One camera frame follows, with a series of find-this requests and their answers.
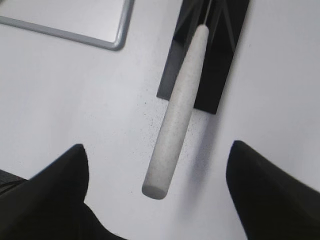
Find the rod tip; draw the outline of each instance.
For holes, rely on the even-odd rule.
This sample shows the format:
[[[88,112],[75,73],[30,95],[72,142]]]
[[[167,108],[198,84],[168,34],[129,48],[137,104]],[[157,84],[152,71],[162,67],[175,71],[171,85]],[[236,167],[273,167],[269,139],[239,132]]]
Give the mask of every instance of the rod tip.
[[[167,195],[167,192],[163,191],[162,189],[156,186],[150,186],[150,185],[143,185],[142,193],[147,197],[156,199],[156,200],[164,199]]]

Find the white table surface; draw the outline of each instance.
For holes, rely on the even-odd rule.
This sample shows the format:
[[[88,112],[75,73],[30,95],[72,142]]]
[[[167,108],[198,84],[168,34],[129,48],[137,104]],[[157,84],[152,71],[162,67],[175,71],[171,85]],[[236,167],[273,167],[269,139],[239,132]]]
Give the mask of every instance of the white table surface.
[[[119,52],[0,25],[0,169],[30,178],[83,143],[85,202],[130,240],[246,239],[225,180],[234,140],[320,191],[320,2],[251,0],[218,114],[192,113],[167,197],[141,193],[181,2],[136,0]]]

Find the metal rod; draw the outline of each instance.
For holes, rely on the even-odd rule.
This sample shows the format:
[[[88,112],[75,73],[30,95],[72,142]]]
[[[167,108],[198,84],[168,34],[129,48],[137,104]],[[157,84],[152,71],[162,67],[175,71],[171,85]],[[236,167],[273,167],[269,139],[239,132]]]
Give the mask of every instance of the metal rod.
[[[203,21],[203,24],[204,24],[204,25],[205,25],[205,24],[206,24],[206,22],[207,22],[207,19],[208,19],[208,16],[209,16],[209,12],[210,12],[210,8],[211,8],[212,1],[213,1],[213,0],[210,0],[210,1],[209,1],[208,8],[206,9],[206,13],[205,13],[204,21]]]

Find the black bracket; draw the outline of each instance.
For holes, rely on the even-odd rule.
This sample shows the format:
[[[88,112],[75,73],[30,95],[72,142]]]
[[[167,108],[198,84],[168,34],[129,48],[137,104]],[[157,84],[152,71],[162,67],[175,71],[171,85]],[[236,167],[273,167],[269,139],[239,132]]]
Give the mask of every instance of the black bracket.
[[[212,114],[218,109],[250,0],[213,0],[206,25],[209,37],[194,107]],[[169,100],[177,75],[210,0],[184,0],[175,27],[157,97]]]

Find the speckled stone rod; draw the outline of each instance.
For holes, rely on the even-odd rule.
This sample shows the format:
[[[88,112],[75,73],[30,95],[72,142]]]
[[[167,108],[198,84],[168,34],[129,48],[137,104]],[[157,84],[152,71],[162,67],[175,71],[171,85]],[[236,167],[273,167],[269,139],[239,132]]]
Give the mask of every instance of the speckled stone rod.
[[[160,200],[168,193],[194,108],[208,35],[207,26],[197,27],[177,76],[142,186],[150,198]]]

